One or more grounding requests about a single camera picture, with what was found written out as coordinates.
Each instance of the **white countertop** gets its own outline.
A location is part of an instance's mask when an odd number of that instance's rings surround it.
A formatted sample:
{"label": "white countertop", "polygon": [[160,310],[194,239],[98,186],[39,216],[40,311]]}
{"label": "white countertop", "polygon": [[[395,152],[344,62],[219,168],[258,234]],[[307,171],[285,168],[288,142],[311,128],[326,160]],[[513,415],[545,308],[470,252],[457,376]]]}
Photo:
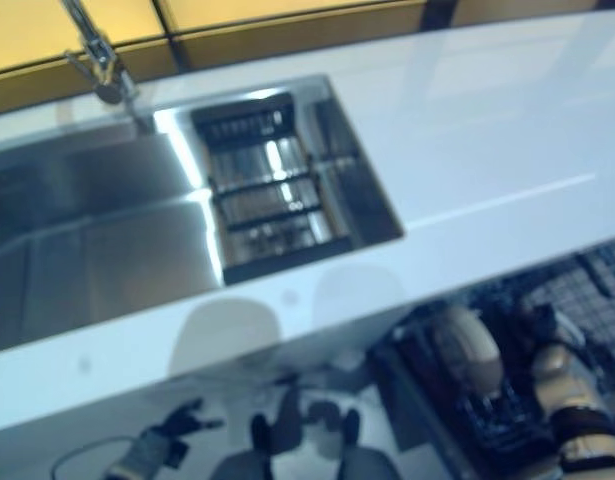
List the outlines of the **white countertop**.
{"label": "white countertop", "polygon": [[[2,351],[0,429],[169,378],[202,305],[263,304],[271,343],[287,341],[615,237],[615,11],[197,72],[143,85],[142,102],[320,73],[404,238]],[[0,148],[109,116],[91,95],[1,115]],[[254,348],[255,320],[217,324],[183,370]]]}

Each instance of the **sink basin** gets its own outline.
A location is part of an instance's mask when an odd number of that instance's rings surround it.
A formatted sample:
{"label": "sink basin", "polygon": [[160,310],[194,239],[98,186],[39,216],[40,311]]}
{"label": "sink basin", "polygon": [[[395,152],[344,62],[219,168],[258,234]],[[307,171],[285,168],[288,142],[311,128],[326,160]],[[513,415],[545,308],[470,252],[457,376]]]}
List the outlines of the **sink basin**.
{"label": "sink basin", "polygon": [[0,350],[402,234],[324,77],[0,152]]}

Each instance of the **faucet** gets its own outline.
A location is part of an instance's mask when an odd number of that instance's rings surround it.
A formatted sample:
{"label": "faucet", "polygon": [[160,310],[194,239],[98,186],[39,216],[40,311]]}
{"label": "faucet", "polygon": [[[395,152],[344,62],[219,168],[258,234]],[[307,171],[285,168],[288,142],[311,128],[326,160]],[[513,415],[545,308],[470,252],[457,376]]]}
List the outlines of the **faucet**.
{"label": "faucet", "polygon": [[93,65],[90,69],[69,50],[65,58],[94,85],[94,92],[103,102],[118,105],[125,102],[132,110],[132,101],[138,95],[136,84],[120,60],[107,37],[96,28],[80,0],[61,0],[80,31],[80,43]]}

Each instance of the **cabinet door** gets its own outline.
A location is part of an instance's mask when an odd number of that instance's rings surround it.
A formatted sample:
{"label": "cabinet door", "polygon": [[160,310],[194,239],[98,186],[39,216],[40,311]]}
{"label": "cabinet door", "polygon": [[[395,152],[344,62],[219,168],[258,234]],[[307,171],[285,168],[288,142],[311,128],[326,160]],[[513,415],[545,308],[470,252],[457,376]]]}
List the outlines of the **cabinet door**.
{"label": "cabinet door", "polygon": [[454,26],[592,10],[597,0],[459,0]]}
{"label": "cabinet door", "polygon": [[[150,0],[84,0],[113,43],[161,36]],[[0,0],[0,70],[80,50],[79,33],[59,0]]]}

